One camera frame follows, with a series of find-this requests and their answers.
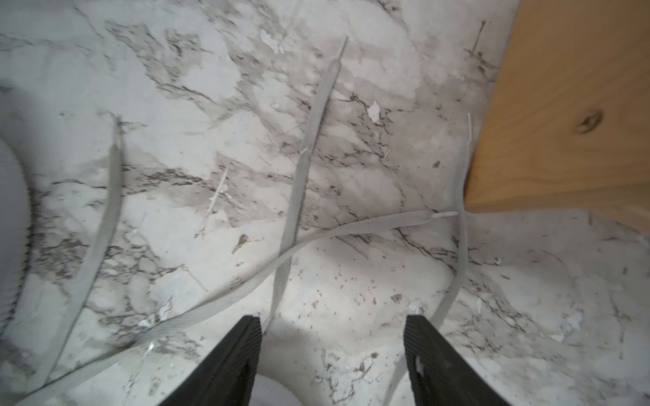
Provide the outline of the white sneaker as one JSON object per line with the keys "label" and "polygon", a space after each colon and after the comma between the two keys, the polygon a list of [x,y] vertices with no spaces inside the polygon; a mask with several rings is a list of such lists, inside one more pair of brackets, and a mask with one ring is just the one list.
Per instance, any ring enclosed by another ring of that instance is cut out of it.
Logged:
{"label": "white sneaker", "polygon": [[[287,211],[284,233],[280,243],[280,255],[275,260],[265,265],[265,267],[260,269],[259,272],[240,285],[237,289],[233,289],[211,301],[206,301],[204,304],[196,306],[180,316],[176,316],[157,324],[157,326],[150,328],[148,331],[140,335],[140,338],[137,338],[137,340],[130,344],[126,349],[87,364],[47,385],[43,384],[42,387],[35,389],[15,405],[44,405],[44,403],[49,399],[67,392],[69,389],[80,385],[104,370],[107,370],[112,365],[118,363],[125,357],[125,355],[127,355],[129,349],[144,344],[154,343],[161,338],[166,338],[167,336],[182,332],[191,326],[195,326],[196,324],[216,316],[222,311],[230,308],[233,304],[244,299],[248,294],[253,292],[260,284],[262,284],[269,275],[276,272],[278,268],[281,268],[280,270],[282,271],[279,272],[279,274],[282,273],[289,275],[288,272],[290,271],[290,264],[293,255],[313,241],[351,234],[382,233],[395,228],[424,225],[436,218],[448,218],[460,215],[458,211],[432,212],[428,210],[397,213],[379,218],[362,220],[355,223],[348,223],[324,233],[314,234],[311,237],[302,240],[300,243],[296,243],[298,223],[301,216],[301,209],[306,193],[306,183],[311,165],[311,154],[313,153],[317,142],[320,123],[323,119],[325,107],[341,69],[340,59],[345,50],[347,39],[348,37],[345,37],[343,42],[340,44],[337,54],[323,76],[323,80],[318,86],[316,96],[311,104],[311,110],[306,122],[305,136],[301,147],[301,155],[298,164],[296,165],[289,209]],[[109,243],[111,241],[113,231],[110,230],[108,223],[113,221],[113,218],[118,215],[116,212],[111,211],[114,211],[114,209],[120,209],[121,205],[121,203],[118,203],[120,200],[120,192],[117,191],[117,197],[111,195],[111,193],[113,193],[113,189],[111,189],[113,186],[118,189],[121,186],[121,181],[117,179],[118,175],[121,174],[121,164],[117,163],[117,169],[113,168],[111,171],[110,179],[113,184],[110,184],[109,187],[109,201],[107,202],[107,211],[105,213],[107,217],[103,219],[98,228],[97,238],[99,240],[95,241],[98,243]],[[93,284],[94,277],[90,278],[91,279],[87,281],[84,280],[79,282],[79,286],[77,286],[76,291],[74,291],[74,295],[76,296],[71,298],[72,301],[69,304],[69,312],[64,316],[64,319],[62,319],[63,324],[60,325],[59,331],[57,332],[58,336],[52,342],[56,351],[62,350],[67,343],[69,333],[72,331],[72,327],[76,323],[81,308],[85,304],[85,297],[88,296]]]}
{"label": "white sneaker", "polygon": [[[103,264],[118,226],[122,205],[121,118],[113,118],[113,145],[109,152],[107,203],[96,236],[86,252],[69,304],[42,364],[30,380],[29,390],[42,389],[57,365],[91,287]],[[1,142],[1,328],[5,329],[15,311],[25,276],[29,253],[31,204],[25,175],[18,157]]]}

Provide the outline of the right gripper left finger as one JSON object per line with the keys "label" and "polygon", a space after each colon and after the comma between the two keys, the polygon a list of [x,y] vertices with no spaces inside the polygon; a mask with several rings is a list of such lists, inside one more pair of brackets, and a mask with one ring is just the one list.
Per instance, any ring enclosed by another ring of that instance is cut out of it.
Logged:
{"label": "right gripper left finger", "polygon": [[162,406],[241,406],[250,403],[262,346],[256,316],[243,316]]}

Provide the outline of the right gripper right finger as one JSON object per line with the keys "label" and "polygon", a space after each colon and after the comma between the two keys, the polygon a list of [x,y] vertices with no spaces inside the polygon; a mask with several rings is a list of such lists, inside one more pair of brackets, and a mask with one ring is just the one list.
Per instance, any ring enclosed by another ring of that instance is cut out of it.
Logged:
{"label": "right gripper right finger", "polygon": [[424,316],[409,315],[406,365],[417,406],[507,406]]}

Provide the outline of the wooden shelf stand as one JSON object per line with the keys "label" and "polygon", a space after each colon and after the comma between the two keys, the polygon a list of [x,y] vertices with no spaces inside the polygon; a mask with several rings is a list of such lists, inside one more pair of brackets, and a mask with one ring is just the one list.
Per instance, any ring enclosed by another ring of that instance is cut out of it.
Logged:
{"label": "wooden shelf stand", "polygon": [[465,206],[587,209],[648,232],[648,2],[520,3]]}

